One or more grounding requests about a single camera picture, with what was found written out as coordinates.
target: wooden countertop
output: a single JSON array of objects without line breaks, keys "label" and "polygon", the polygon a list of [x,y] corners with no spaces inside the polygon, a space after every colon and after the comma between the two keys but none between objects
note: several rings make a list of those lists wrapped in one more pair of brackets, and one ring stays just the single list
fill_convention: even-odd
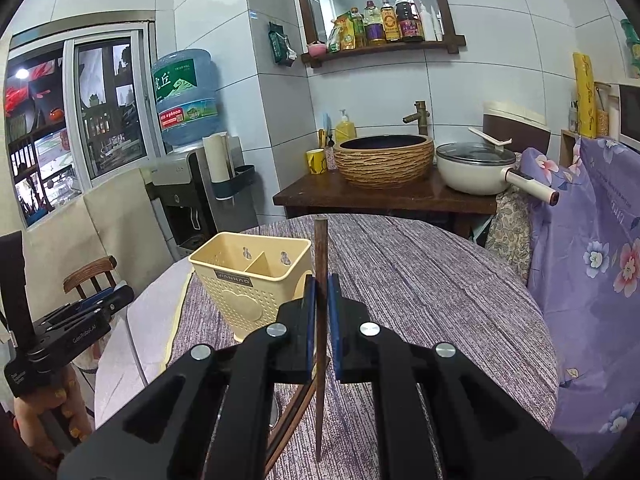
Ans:
[{"label": "wooden countertop", "polygon": [[275,205],[400,209],[495,214],[495,196],[475,196],[447,187],[433,168],[427,178],[395,189],[369,189],[347,182],[338,171],[307,174],[273,197]]}]

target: striped tablecloth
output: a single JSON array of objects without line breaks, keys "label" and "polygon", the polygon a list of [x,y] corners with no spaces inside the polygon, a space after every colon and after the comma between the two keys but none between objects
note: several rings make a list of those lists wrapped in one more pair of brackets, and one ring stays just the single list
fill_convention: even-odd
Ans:
[{"label": "striped tablecloth", "polygon": [[[556,362],[542,316],[507,264],[484,249],[419,221],[328,215],[329,270],[342,293],[406,341],[451,341],[545,427],[556,405]],[[313,239],[306,216],[248,231]],[[191,278],[171,362],[197,343],[234,344],[200,280]],[[279,384],[286,405],[293,386]],[[328,370],[322,462],[314,458],[314,402],[272,470],[274,479],[378,478],[371,388],[340,384]]]}]

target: pot handle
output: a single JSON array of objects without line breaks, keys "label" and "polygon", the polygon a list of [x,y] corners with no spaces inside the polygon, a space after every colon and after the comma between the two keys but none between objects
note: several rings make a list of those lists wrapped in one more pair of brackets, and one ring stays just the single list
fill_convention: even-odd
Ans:
[{"label": "pot handle", "polygon": [[507,144],[511,144],[513,142],[513,139],[509,139],[509,140],[494,139],[491,135],[487,135],[486,133],[482,132],[481,130],[478,130],[477,128],[473,128],[472,126],[469,126],[469,131],[473,134],[476,134],[479,137],[482,137],[484,140],[489,141],[490,143],[494,144],[500,149],[502,149]]},{"label": "pot handle", "polygon": [[530,176],[524,175],[513,168],[502,170],[502,176],[509,184],[519,187],[521,190],[542,200],[542,202],[554,206],[560,200],[560,193],[549,186],[541,184]]}]

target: yellow mug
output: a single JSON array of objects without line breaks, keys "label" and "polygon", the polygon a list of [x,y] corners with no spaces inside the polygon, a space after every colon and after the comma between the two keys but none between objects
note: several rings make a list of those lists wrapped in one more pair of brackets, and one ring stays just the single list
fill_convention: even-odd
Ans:
[{"label": "yellow mug", "polygon": [[309,173],[312,175],[325,173],[327,171],[324,150],[309,150],[306,152],[306,163],[309,166]]}]

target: purple cover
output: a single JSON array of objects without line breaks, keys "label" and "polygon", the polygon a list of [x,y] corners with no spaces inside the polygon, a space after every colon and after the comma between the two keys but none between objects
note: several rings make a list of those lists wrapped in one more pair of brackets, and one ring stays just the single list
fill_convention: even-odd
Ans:
[{"label": "purple cover", "polygon": [[640,155],[581,139],[569,168],[530,148],[522,171],[561,192],[532,200],[528,287],[558,359],[551,431],[588,472],[640,400]]}]

